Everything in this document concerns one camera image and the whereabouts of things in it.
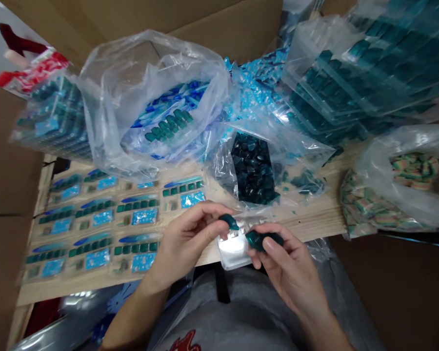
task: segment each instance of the left hand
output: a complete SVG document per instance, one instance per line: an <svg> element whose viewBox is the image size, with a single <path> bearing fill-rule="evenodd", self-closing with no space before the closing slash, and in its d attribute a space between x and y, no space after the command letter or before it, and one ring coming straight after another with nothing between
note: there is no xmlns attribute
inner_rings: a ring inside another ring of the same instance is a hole
<svg viewBox="0 0 439 351"><path fill-rule="evenodd" d="M164 230L155 261L143 280L161 291L186 276L208 244L218 235L227 237L229 226L218 217L233 212L224 205L204 201L173 219Z"/></svg>

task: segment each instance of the right hand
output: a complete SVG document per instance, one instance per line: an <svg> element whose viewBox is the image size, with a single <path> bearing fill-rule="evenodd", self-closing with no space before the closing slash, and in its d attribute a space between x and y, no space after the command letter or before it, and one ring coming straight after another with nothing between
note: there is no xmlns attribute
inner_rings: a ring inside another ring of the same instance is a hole
<svg viewBox="0 0 439 351"><path fill-rule="evenodd" d="M327 317L331 313L327 297L307 247L279 223L263 223L253 229L258 233L278 233L284 240L282 247L266 237L266 253L249 249L255 269L263 264L278 294L298 317Z"/></svg>

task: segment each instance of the fingernail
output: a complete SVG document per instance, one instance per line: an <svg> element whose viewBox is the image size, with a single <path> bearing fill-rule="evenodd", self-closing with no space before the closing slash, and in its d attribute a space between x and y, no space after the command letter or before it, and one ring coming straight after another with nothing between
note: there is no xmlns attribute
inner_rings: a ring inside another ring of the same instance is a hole
<svg viewBox="0 0 439 351"><path fill-rule="evenodd" d="M270 250L274 250L274 249L275 249L276 242L275 242L272 238L270 238L270 237L266 237L266 238L263 240L263 245L266 246L266 247L267 247L268 249L270 249Z"/></svg>

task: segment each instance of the wooden table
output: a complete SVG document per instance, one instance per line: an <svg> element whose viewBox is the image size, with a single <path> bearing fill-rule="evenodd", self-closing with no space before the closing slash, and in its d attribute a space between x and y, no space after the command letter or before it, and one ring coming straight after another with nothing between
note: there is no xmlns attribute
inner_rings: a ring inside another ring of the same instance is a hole
<svg viewBox="0 0 439 351"><path fill-rule="evenodd" d="M360 150L361 144L357 147L348 147L348 151L336 157L332 162L326 164L319 173L325 177L328 183L327 192L320 197L313 199L308 205L300 203L297 208L281 209L275 208L272 212L274 221L280 222L290 229L300 240L309 241L320 237L338 235L345 232L344 219L339 206L339 186L348 168L353 163L353 157ZM89 166L72 162L70 171L76 169L91 169ZM36 206L36 213L43 210L45 202L45 188L50 184L52 169L44 168L40 183L40 196ZM217 200L216 196L207 197ZM198 265L218 262L220 254L216 242L212 242L204 251ZM38 282L23 285L18 297L18 306L28 305L46 299L66 296L81 291L104 288L111 285L124 283L129 280L137 280L140 277L126 280L114 280L109 278L104 271L88 273L69 280L54 279L46 282Z"/></svg>

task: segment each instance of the stacked plastic trays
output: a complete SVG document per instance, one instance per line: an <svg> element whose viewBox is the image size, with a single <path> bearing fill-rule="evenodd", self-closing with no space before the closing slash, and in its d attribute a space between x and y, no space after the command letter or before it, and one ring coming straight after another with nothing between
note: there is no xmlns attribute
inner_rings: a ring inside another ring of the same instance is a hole
<svg viewBox="0 0 439 351"><path fill-rule="evenodd" d="M276 89L292 109L289 123L329 145L439 120L439 29L429 36L412 30L413 20L369 18L369 8L300 23Z"/></svg>
<svg viewBox="0 0 439 351"><path fill-rule="evenodd" d="M11 141L55 156L92 163L81 93L63 71L37 85Z"/></svg>

